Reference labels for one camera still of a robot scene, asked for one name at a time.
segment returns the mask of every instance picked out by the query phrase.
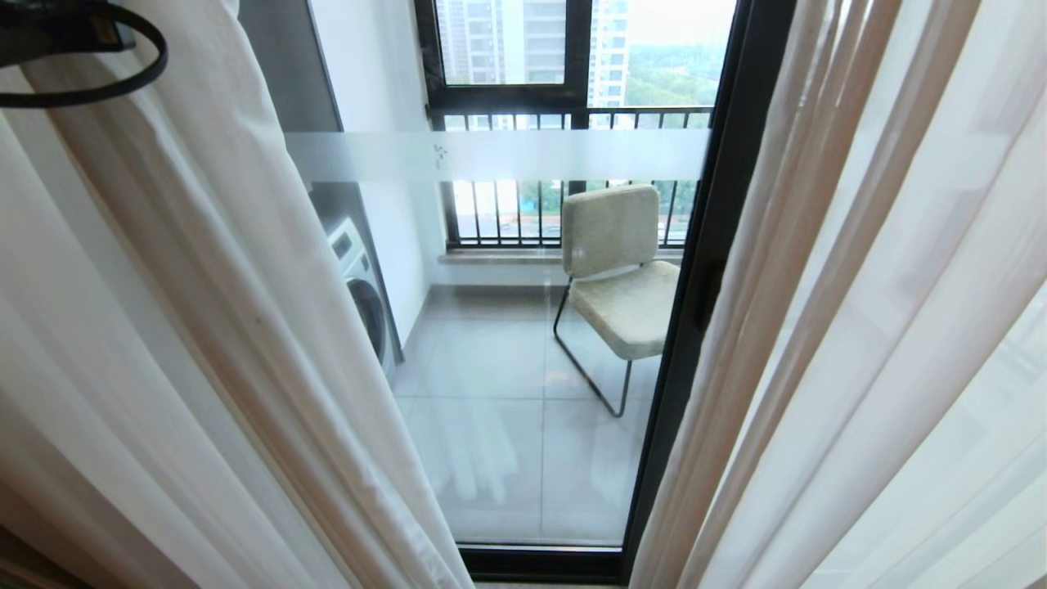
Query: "apartment building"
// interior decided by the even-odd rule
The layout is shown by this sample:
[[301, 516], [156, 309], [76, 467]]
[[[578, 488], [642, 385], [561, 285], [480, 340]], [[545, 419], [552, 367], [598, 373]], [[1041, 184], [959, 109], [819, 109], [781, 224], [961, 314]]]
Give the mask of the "apartment building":
[[[437, 0], [444, 68], [451, 84], [562, 84], [562, 0]], [[624, 106], [628, 0], [593, 0], [588, 104]]]

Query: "black metal chair leg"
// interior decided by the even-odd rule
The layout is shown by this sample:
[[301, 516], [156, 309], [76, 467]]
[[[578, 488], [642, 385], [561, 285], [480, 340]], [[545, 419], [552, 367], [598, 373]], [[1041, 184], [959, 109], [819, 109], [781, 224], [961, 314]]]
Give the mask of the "black metal chair leg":
[[622, 385], [622, 403], [621, 405], [619, 405], [618, 411], [616, 412], [615, 408], [611, 407], [610, 403], [607, 402], [607, 398], [603, 397], [603, 393], [600, 392], [600, 388], [597, 387], [596, 383], [593, 382], [593, 379], [588, 376], [588, 372], [585, 372], [585, 369], [582, 368], [582, 365], [578, 363], [578, 359], [575, 358], [575, 355], [571, 354], [571, 349], [567, 348], [567, 345], [563, 342], [563, 340], [560, 339], [560, 333], [558, 332], [557, 329], [560, 326], [560, 316], [563, 315], [563, 307], [567, 303], [567, 294], [570, 294], [571, 292], [572, 281], [574, 281], [574, 278], [570, 278], [567, 280], [567, 287], [563, 290], [563, 299], [560, 299], [560, 309], [556, 311], [556, 320], [553, 322], [553, 338], [556, 339], [556, 343], [560, 345], [560, 348], [562, 348], [564, 354], [567, 355], [567, 358], [571, 359], [571, 364], [575, 365], [575, 368], [578, 369], [578, 372], [580, 372], [581, 376], [585, 378], [585, 382], [588, 383], [589, 389], [593, 389], [593, 392], [596, 393], [596, 397], [600, 399], [600, 402], [603, 403], [603, 406], [607, 408], [607, 411], [610, 413], [610, 415], [615, 418], [621, 417], [622, 414], [625, 413], [625, 398], [629, 392], [629, 377], [632, 373], [632, 361], [628, 361], [628, 363], [626, 363], [625, 365], [625, 383]]

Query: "washing machine door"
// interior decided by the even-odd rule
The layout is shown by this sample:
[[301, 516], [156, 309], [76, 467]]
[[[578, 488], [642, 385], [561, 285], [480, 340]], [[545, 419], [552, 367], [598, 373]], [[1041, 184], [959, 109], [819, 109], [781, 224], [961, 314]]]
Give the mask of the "washing machine door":
[[382, 310], [382, 300], [378, 290], [365, 279], [352, 278], [346, 281], [349, 292], [353, 296], [356, 309], [360, 312], [360, 319], [367, 330], [367, 338], [375, 348], [375, 356], [378, 362], [383, 362], [385, 346], [385, 313]]

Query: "gray floor tile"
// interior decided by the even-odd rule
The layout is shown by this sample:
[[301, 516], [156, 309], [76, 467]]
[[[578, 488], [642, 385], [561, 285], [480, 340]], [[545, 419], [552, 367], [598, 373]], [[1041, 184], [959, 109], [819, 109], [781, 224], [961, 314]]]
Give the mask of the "gray floor tile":
[[541, 401], [418, 399], [408, 431], [454, 538], [534, 542]]
[[541, 399], [544, 322], [446, 321], [418, 397]]
[[446, 290], [430, 294], [429, 307], [440, 319], [473, 320], [552, 320], [556, 314], [560, 289], [542, 292], [490, 294], [454, 293]]
[[[625, 361], [615, 356], [600, 336], [570, 307], [560, 321], [560, 338], [604, 395], [611, 404], [617, 404], [625, 379]], [[654, 357], [632, 363], [630, 398], [654, 393], [661, 362], [661, 357]], [[545, 342], [545, 399], [588, 399], [592, 395], [585, 379], [553, 339], [550, 327]]]
[[[437, 293], [393, 390], [454, 538], [617, 545], [660, 358], [612, 418], [553, 339], [556, 297]], [[561, 335], [612, 403], [625, 362], [569, 308]]]
[[622, 541], [649, 409], [637, 399], [616, 420], [596, 400], [545, 402], [542, 537]]

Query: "black strap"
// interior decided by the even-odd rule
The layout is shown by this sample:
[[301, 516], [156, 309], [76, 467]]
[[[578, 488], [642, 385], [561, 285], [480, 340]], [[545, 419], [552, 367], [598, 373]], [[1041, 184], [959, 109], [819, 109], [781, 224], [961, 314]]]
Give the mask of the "black strap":
[[15, 94], [0, 92], [0, 108], [61, 108], [106, 100], [134, 92], [160, 76], [168, 65], [168, 42], [160, 29], [144, 18], [120, 6], [102, 2], [72, 2], [52, 8], [43, 18], [95, 17], [125, 24], [143, 35], [156, 47], [157, 55], [146, 69], [101, 88], [49, 92], [44, 94]]

